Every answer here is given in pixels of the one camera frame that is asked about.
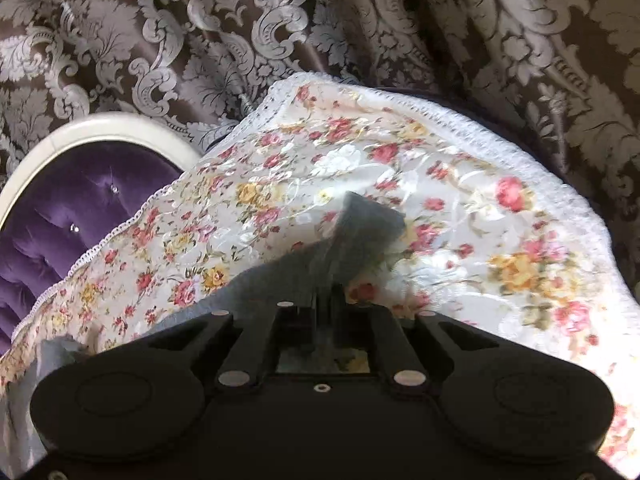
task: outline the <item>damask curtain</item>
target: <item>damask curtain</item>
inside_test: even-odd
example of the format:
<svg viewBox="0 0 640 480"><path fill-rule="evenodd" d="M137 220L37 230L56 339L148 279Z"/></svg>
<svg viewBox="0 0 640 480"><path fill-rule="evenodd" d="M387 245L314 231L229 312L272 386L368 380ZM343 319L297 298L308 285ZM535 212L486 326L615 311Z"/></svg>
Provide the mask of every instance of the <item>damask curtain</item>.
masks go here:
<svg viewBox="0 0 640 480"><path fill-rule="evenodd" d="M640 0L0 0L0 186L99 111L204 152L303 70L496 124L592 201L640 292Z"/></svg>

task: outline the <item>white lace edge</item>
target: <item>white lace edge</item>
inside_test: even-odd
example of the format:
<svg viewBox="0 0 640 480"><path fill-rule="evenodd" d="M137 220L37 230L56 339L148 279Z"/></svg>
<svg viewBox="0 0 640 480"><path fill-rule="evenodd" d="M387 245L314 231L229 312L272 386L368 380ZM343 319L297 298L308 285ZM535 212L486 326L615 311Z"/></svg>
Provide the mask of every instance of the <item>white lace edge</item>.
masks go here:
<svg viewBox="0 0 640 480"><path fill-rule="evenodd" d="M598 262L610 276L612 292L617 296L612 298L612 301L619 301L620 311L627 321L627 326L632 330L632 334L640 335L640 307L631 296L620 275L610 250L609 231L602 219L591 209L587 200L579 195L573 187L563 183L562 180L515 144L504 140L468 117L434 102L404 94L342 84L326 74L299 72L285 80L275 82L269 88L268 94L256 110L247 115L225 139L221 140L209 153L205 154L201 161L211 158L214 154L226 150L238 140L244 139L247 135L276 121L287 110L300 86L321 82L336 82L360 94L369 95L373 98L384 98L387 103L399 105L411 112L423 115L442 128L436 132L439 137L465 150L470 155L485 160L501 170L508 170L514 176L519 177L536 193L536 198L544 209L556 219L569 223L577 230L577 234L591 241L590 246L584 244L585 252L593 261ZM18 339L20 332L33 320L42 305L62 288L66 280L71 278L81 267L90 263L113 237L121 234L140 220L153 200L162 196L172 186L185 179L188 173L188 171L184 172L177 180L153 193L132 218L117 226L100 243L80 256L64 280L50 286L38 297L30 313L14 329L12 343Z"/></svg>

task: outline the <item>floral tablecloth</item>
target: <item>floral tablecloth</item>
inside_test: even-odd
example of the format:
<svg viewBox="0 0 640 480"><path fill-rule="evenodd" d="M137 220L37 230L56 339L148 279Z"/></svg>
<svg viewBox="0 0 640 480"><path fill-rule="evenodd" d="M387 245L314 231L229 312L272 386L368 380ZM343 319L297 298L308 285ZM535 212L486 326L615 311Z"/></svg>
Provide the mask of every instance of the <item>floral tablecloth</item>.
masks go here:
<svg viewBox="0 0 640 480"><path fill-rule="evenodd" d="M639 307L587 203L528 155L433 103L298 74L48 290L0 362L43 339L99 352L249 267L327 237L348 190L404 236L348 289L397 316L433 309L598 374L616 399L601 455L640 472Z"/></svg>

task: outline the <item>purple velvet upholstery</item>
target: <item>purple velvet upholstery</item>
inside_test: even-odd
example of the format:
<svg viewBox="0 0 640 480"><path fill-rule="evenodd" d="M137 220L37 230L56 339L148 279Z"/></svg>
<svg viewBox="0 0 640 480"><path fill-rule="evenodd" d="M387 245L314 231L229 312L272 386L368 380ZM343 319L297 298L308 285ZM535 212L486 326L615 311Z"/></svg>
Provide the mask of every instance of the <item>purple velvet upholstery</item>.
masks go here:
<svg viewBox="0 0 640 480"><path fill-rule="evenodd" d="M179 175L157 153L116 141L73 148L37 174L0 231L0 354L43 291Z"/></svg>

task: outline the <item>purple chair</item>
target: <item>purple chair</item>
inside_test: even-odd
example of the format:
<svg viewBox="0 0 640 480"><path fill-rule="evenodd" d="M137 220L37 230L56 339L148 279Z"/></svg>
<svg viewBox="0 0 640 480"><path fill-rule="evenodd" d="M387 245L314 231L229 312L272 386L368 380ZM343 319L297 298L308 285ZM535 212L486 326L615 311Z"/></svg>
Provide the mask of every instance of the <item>purple chair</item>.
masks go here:
<svg viewBox="0 0 640 480"><path fill-rule="evenodd" d="M114 125L114 114L106 115L71 123L53 133L57 145L52 148L52 160L45 156L50 161L37 164L36 171L27 168L27 179L18 174L19 166L0 195L4 198L0 200L0 354L11 346L12 331L41 293L62 280L86 250L133 216L150 195L174 181L200 156L166 128L128 114L116 114L115 123L138 124L133 136L130 130L123 134L122 129L120 134L105 135L104 130ZM96 121L105 120L107 126L96 127ZM87 128L98 135L82 137ZM139 133L144 128L161 141L162 149L141 141ZM126 140L104 140L119 137ZM36 158L42 160L43 152L50 150L41 149ZM172 154L161 155L167 150ZM34 166L33 159L28 160L31 153L21 166ZM14 177L28 181L18 193L15 189L20 185L12 182ZM2 211L7 195L14 199Z"/></svg>

